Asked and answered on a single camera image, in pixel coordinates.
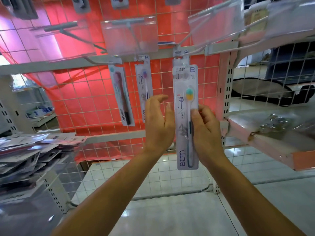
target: person's left arm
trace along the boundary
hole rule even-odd
[[[167,98],[156,95],[146,101],[146,142],[141,153],[79,204],[51,236],[100,236],[111,232],[149,171],[173,142],[174,111],[168,104],[164,119],[160,110],[160,103]]]

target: forearm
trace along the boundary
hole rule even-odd
[[[143,151],[135,156],[83,201],[51,236],[108,235],[161,157],[160,153],[154,154]]]
[[[226,158],[207,169],[233,209],[248,236],[305,235]]]

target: toothbrush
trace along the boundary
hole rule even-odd
[[[150,98],[149,96],[149,92],[148,92],[148,86],[147,86],[147,71],[146,70],[143,70],[143,78],[144,78],[144,85],[146,87],[146,97],[147,97],[147,100]]]
[[[192,145],[192,123],[191,123],[191,103],[195,98],[193,88],[189,87],[186,90],[186,107],[187,107],[187,164],[189,168],[193,167],[193,145]]]
[[[114,73],[114,80],[115,80],[116,85],[118,87],[118,92],[119,92],[120,100],[121,100],[121,103],[123,106],[123,111],[125,114],[127,125],[130,125],[129,110],[128,110],[128,104],[127,104],[127,100],[126,100],[127,98],[125,96],[123,81],[122,81],[122,77],[121,77],[120,72]]]

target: person's right arm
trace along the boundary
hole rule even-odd
[[[194,126],[194,145],[200,162],[217,182],[247,235],[305,235],[225,156],[220,122],[211,110],[207,106],[199,105],[199,111],[191,111],[191,119]]]

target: fingernail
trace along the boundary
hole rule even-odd
[[[192,115],[197,115],[199,112],[198,112],[198,109],[192,109],[191,110],[191,114]]]

